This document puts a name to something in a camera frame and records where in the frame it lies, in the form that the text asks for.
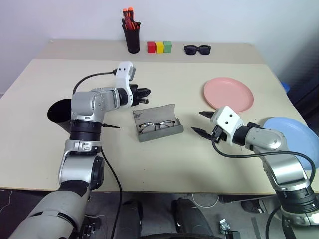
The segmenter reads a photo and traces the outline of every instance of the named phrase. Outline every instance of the pink plate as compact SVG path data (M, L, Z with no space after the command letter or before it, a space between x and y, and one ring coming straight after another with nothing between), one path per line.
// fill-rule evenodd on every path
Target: pink plate
M248 110L254 102L253 93L246 85L228 77L207 81L204 86L204 96L215 109L230 106L235 112Z

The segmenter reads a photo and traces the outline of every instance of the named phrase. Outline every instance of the white wall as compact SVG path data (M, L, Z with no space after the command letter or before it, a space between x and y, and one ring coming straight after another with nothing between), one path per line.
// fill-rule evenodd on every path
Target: white wall
M318 59L318 0L1 0L0 93L50 38L123 39L130 5L142 40L253 43L277 76Z

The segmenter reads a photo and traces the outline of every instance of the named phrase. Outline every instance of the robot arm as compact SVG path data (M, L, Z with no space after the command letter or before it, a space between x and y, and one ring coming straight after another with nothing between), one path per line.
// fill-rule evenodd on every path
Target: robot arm
M253 123L244 126L239 115L229 106L219 108L216 112L200 114L210 118L214 130L212 134L207 134L202 129L193 129L200 136L214 142L223 140L230 145L238 144L256 154L289 151L281 132L260 128ZM297 158L289 154L263 155L260 158L281 202L281 211L289 223L298 226L319 225L319 202Z
M60 188L46 195L16 228L10 239L68 239L80 230L91 190L104 178L101 127L104 115L120 106L148 103L150 90L130 85L135 68L121 62L116 87L76 92L71 100L70 139L66 140L59 170Z

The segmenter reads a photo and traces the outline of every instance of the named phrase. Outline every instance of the blue object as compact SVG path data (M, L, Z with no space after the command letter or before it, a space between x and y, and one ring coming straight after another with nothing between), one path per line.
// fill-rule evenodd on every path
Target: blue object
M319 138L304 124L287 117L273 117L267 120L264 128L275 129L284 134L290 151L305 154L319 167ZM304 158L297 156L305 170L311 166Z
M286 82L282 82L281 84L282 84L283 87L285 88L286 93L288 93L289 90L290 90L290 85L288 85Z

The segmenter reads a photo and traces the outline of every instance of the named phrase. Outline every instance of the black cable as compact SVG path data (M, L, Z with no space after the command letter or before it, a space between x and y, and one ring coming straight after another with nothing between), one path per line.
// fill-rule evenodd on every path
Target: black cable
M226 153L219 151L214 140L212 140L211 143L212 143L213 148L216 150L217 153L219 153L220 155L227 157L227 158L253 158L253 157L261 157L261 156L268 156L268 155L280 155L280 154L291 154L291 155L300 156L300 157L304 158L305 160L307 160L311 165L311 174L310 174L310 178L309 178L310 183L312 183L314 178L315 178L315 173L316 173L315 163L308 156L306 156L302 153L297 153L297 152L292 152L292 151L277 151L277 152L256 153L256 154L247 154L247 155L230 155L230 154L226 154Z
M83 81L85 81L86 79L89 79L89 78L91 78L91 77L93 77L93 76L100 76L100 75L109 75L109 74L116 74L116 70L113 70L113 71L111 71L111 72L102 72L102 73L96 73L96 74L93 74L93 75L89 75L89 76L86 76L86 77L84 77L82 80L80 80L76 85L75 85L75 87L74 87L74 89L73 89L73 92L72 92L72 95L74 95L74 93L76 92L76 89L78 88L78 86L83 82Z
M119 181L119 178L118 176L116 175L115 171L113 170L112 166L110 165L109 161L107 160L104 152L103 152L103 149L101 147L101 153L104 157L104 160L105 162L107 163L107 165L109 166L110 170L112 171L113 175L114 175L114 178L116 179L116 182L118 183L119 185L119 189L120 189L120 199L119 199L119 205L118 205L118 210L116 212L116 216L115 216L115 219L114 219L114 223L113 223L113 229L112 229L112 234L111 234L111 239L113 239L114 237L114 232L115 232L115 228L116 228L116 224L118 222L118 218L119 218L119 214L120 214L120 209L121 209L121 205L122 205L122 195L123 195L123 191L122 191L122 186L121 186L121 183Z
M269 217L266 223L266 231L265 231L266 239L269 239L269 226L270 226L271 219L273 218L274 214L280 209L280 207L281 205L273 209L273 211L269 214Z

